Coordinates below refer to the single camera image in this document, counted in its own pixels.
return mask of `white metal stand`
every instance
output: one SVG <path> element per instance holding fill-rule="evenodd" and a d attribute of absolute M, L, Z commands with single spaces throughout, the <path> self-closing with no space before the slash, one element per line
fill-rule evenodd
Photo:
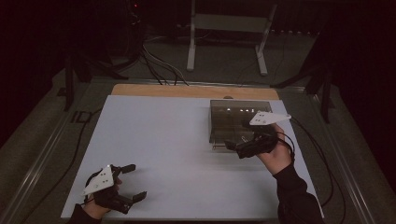
<path fill-rule="evenodd" d="M 267 40 L 272 20 L 276 12 L 276 5 L 273 4 L 268 18 L 260 17 L 240 17 L 222 16 L 195 13 L 195 0 L 191 2 L 191 36 L 189 58 L 187 60 L 187 71 L 194 70 L 195 64 L 195 29 L 225 30 L 262 33 L 262 42 L 256 46 L 256 56 L 260 67 L 260 74 L 267 76 L 268 71 L 262 55 L 265 42 Z"/>

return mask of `white sensor plate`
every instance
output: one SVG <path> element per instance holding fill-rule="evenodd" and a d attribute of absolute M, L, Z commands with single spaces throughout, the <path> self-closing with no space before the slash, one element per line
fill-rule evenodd
<path fill-rule="evenodd" d="M 250 125 L 268 125 L 277 123 L 282 120 L 291 119 L 291 115 L 274 114 L 265 111 L 259 111 L 250 121 Z"/>
<path fill-rule="evenodd" d="M 101 173 L 99 173 L 99 175 L 91 180 L 90 184 L 82 192 L 82 195 L 85 196 L 88 194 L 92 194 L 101 189 L 107 189 L 113 185 L 113 172 L 111 171 L 110 165 L 108 165 L 102 170 Z"/>

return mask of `black sleeve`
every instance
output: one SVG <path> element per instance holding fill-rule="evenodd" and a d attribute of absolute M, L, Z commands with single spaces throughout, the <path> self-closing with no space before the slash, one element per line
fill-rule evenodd
<path fill-rule="evenodd" d="M 317 198 L 306 192 L 307 185 L 293 164 L 274 175 L 279 199 L 280 223 L 324 223 Z"/>
<path fill-rule="evenodd" d="M 90 217 L 84 210 L 82 210 L 81 205 L 76 204 L 73 215 L 70 217 L 67 224 L 100 224 L 101 222 L 102 219 Z"/>

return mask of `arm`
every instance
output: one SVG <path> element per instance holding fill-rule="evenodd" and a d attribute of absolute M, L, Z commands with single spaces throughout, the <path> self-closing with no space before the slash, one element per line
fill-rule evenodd
<path fill-rule="evenodd" d="M 278 137 L 284 140 L 283 130 L 274 126 Z M 290 152 L 283 143 L 278 142 L 270 153 L 261 153 L 257 157 L 276 179 L 280 223 L 324 223 L 317 199 L 306 192 L 307 185 L 297 175 Z"/>
<path fill-rule="evenodd" d="M 85 205 L 84 208 L 81 205 L 76 204 L 75 209 L 73 211 L 73 215 L 70 217 L 70 220 L 67 224 L 78 224 L 78 223 L 86 223 L 86 224 L 99 224 L 102 222 L 102 217 L 104 214 L 99 214 L 95 211 L 94 207 L 90 207 Z"/>

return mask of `person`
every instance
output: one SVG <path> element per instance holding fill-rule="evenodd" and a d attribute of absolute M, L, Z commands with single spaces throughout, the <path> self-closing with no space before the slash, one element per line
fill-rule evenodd
<path fill-rule="evenodd" d="M 117 190 L 119 190 L 120 184 L 122 184 L 122 181 L 117 178 L 115 185 Z M 103 216 L 109 211 L 110 209 L 96 204 L 93 195 L 91 195 L 86 203 L 75 204 L 73 214 L 67 224 L 99 224 L 102 222 Z"/>
<path fill-rule="evenodd" d="M 278 125 L 273 125 L 278 138 L 285 140 L 284 131 Z M 259 153 L 256 156 L 276 179 L 279 199 L 277 212 L 281 224 L 324 223 L 317 198 L 306 192 L 307 185 L 297 175 L 290 151 L 284 143 L 279 141 L 270 153 Z M 94 199 L 86 203 L 84 207 L 76 204 L 67 224 L 97 224 L 108 211 L 110 211 L 108 208 L 95 204 Z"/>

